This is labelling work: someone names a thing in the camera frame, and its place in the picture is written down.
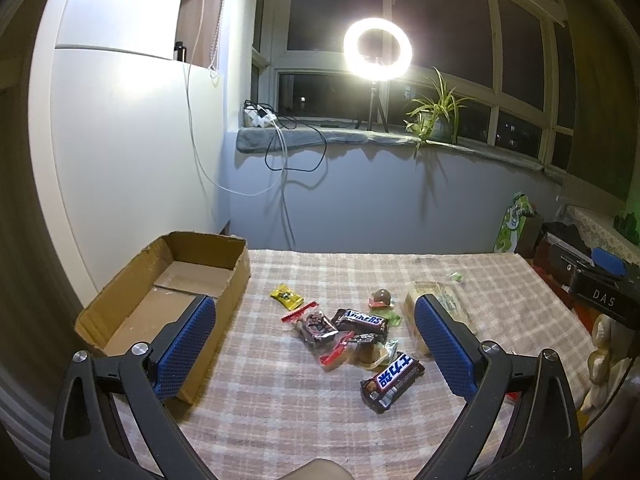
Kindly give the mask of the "gloved right hand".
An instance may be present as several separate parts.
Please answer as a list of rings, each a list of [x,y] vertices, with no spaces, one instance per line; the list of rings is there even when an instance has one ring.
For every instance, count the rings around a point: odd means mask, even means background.
[[[622,379],[632,331],[605,314],[600,314],[594,322],[591,340],[593,352],[588,356],[590,388],[580,410],[590,415],[604,407],[612,396],[614,388]]]

